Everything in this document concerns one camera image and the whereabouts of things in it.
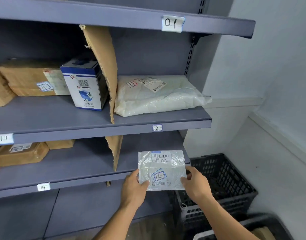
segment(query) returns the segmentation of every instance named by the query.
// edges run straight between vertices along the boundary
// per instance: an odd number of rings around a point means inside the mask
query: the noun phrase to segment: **metal shelf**
[[[16,97],[0,107],[0,134],[14,133],[14,143],[22,144],[149,133],[153,125],[163,125],[163,131],[211,127],[202,107],[114,119],[111,124],[108,102],[99,112],[76,108],[71,96]]]
[[[58,191],[0,199],[0,240],[42,240]]]
[[[161,30],[163,15],[185,17],[183,32],[251,38],[255,21],[63,0],[0,0],[0,19]]]
[[[61,189],[45,237],[98,228],[118,209],[123,180]],[[134,220],[172,210],[166,191],[146,193]]]
[[[124,136],[117,171],[104,137],[77,140],[72,148],[50,150],[38,163],[0,168],[0,198],[37,192],[37,185],[50,182],[51,189],[124,179],[137,169],[138,152],[183,150],[178,131]]]

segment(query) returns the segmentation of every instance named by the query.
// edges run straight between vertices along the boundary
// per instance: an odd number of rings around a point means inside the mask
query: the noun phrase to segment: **floor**
[[[80,235],[61,240],[92,240],[94,234]],[[172,214],[160,215],[131,224],[126,240],[175,240]]]

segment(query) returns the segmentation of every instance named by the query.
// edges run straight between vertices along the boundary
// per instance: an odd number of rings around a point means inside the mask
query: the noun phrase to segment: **black plastic crate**
[[[258,192],[224,154],[191,159],[191,166],[207,177],[217,202],[233,217],[247,213]],[[175,224],[183,230],[210,228],[201,208],[184,190],[172,197]]]

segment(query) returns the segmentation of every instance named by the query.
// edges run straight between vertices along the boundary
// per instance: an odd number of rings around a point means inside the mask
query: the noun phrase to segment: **plastic mailer bag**
[[[181,177],[186,177],[183,151],[139,152],[139,183],[149,181],[148,191],[184,190]]]
[[[190,109],[211,101],[186,76],[119,76],[115,113],[127,117]]]

